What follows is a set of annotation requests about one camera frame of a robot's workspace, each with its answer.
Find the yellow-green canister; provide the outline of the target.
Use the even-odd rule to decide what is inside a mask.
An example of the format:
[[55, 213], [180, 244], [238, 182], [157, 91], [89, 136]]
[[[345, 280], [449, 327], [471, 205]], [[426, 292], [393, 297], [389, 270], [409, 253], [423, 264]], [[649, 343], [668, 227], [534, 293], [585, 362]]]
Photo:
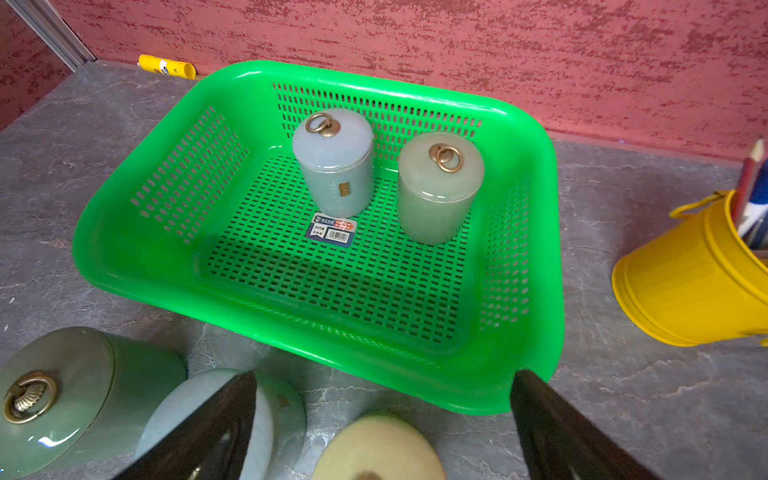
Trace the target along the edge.
[[389, 414], [370, 414], [338, 432], [319, 457], [314, 479], [441, 479], [442, 463], [413, 426]]

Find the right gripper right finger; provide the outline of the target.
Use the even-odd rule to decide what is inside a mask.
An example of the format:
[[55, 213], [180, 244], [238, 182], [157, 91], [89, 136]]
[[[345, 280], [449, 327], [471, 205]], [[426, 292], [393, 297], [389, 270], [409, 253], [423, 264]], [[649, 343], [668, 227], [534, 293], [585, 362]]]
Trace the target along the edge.
[[532, 479], [656, 479], [530, 370], [518, 371], [510, 405]]

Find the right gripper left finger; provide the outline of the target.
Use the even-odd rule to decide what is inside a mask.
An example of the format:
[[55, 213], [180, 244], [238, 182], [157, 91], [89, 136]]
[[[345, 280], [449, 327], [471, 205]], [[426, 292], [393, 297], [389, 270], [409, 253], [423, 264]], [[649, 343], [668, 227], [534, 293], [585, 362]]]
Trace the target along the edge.
[[208, 400], [119, 473], [118, 479], [188, 479], [218, 451], [215, 479], [240, 477], [256, 413], [257, 379], [247, 372], [230, 379]]

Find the blue-grey canister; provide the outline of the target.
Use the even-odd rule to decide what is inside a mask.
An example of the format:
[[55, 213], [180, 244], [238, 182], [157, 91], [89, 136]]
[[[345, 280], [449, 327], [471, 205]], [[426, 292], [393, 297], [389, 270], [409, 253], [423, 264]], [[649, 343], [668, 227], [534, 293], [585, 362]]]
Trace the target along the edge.
[[325, 109], [301, 122], [292, 150], [318, 209], [351, 218], [373, 197], [373, 130], [359, 113]]
[[[138, 441], [139, 459], [193, 411], [238, 375], [217, 368], [197, 374], [177, 386], [155, 409]], [[285, 380], [258, 373], [256, 411], [242, 479], [277, 479], [295, 466], [306, 435], [306, 413], [296, 390]]]

